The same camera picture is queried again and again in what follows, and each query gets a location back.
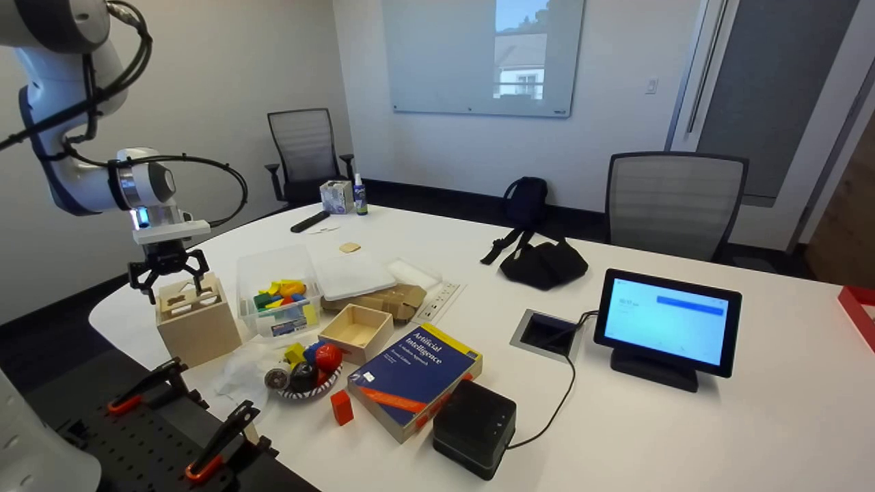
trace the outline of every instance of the yellow object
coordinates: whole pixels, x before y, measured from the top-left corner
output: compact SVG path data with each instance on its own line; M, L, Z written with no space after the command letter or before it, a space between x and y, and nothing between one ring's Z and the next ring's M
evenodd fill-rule
M297 344L297 342L289 344L281 359L285 359L289 367L304 363L304 344Z
M279 280L279 281L271 281L271 296L281 296L281 297L307 296L307 285L300 280Z
M316 304L304 304L304 319L307 319L307 325L316 325L319 322L319 306Z

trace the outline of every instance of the toy fruit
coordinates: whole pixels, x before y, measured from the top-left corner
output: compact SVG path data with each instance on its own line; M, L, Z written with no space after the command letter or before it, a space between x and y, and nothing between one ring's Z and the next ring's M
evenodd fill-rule
M304 344L289 344L287 351L285 351L285 363L289 363L289 367L297 367L297 363L304 363Z
M343 360L343 353L337 344L316 347L316 356L313 356L316 368L330 374L342 360Z

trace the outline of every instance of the black box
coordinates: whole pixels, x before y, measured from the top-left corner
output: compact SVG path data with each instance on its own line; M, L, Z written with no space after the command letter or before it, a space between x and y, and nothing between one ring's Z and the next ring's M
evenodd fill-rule
M490 480L517 430L517 404L469 379L449 397L434 419L432 446Z

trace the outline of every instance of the power cord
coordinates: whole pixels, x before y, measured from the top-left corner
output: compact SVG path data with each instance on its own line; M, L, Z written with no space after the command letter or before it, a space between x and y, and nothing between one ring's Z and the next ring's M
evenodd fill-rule
M126 170L126 168L140 168L140 163L147 163L147 161L181 161L181 163L197 163L197 168L214 168L214 170L220 170L226 173L238 188L241 188L241 200L238 200L238 207L231 213L226 213L225 219L214 219L208 222L214 229L215 228L225 228L226 222L231 222L249 203L249 185L245 185L245 177L229 168L229 163L220 163L220 161L214 161L214 158L201 158L201 157L188 157L188 154L178 154L178 157L142 157L142 158L126 158L126 161L96 161L96 158L88 158L81 154L75 154L74 147L69 147L69 154L80 161L88 161L92 168L116 168L116 170Z
M11 146L19 146L19 143L25 143L29 137L37 137L40 132L48 132L48 129L54 129L54 127L60 127L60 124L65 124L65 121L71 121L71 117L75 117L81 113L96 113L104 102L110 102L111 95L122 92L126 87L130 87L142 76L142 70L144 70L144 66L147 66L147 61L153 54L153 38L147 32L144 17L137 12L137 6L130 6L126 0L110 0L107 9L116 21L133 28L137 35L140 35L140 46L137 46L137 54L130 58L130 62L107 87L88 87L88 86L92 86L92 79L89 79L92 75L88 75L84 76L84 99L81 102L75 102L75 105L71 105L71 106L65 106L65 109L60 109L60 113L54 113L54 116L48 116L43 121L26 127L26 129L4 137L0 143L0 151L4 151Z
M579 319L575 322L572 336L575 336L590 318L595 318L595 314L599 314L595 308L583 311ZM555 422L558 412L564 409L564 404L565 404L565 398L568 398L568 393L572 393L572 389L575 389L575 383L576 383L576 367L575 367L575 360L572 360L565 353L564 353L564 359L565 359L565 363L568 363L568 368L572 368L572 379L568 379L568 389L565 389L564 398L555 404L550 422L544 423L544 430L539 430L539 435L533 435L533 437L528 437L528 439L518 439L518 442L512 442L508 450L535 442L542 435L546 435L546 430L551 427L551 422Z

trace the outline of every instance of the white wall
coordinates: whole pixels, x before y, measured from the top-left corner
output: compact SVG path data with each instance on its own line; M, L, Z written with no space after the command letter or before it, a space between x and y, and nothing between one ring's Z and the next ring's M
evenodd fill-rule
M393 116L383 2L333 13L363 174L477 193L542 174L555 204L602 211L610 154L663 146L696 0L587 0L572 121Z
M147 75L127 105L101 124L89 157L116 147L197 154L238 168L250 188L245 213L279 203L261 163L276 161L264 113L330 106L338 147L350 147L330 2L326 0L137 0L156 38ZM121 54L133 35L111 25ZM0 50L0 133L19 132L11 50ZM234 204L234 185L209 170L175 170L181 203L205 219ZM60 213L26 146L0 154L0 322L88 289L126 270L133 256L126 213Z

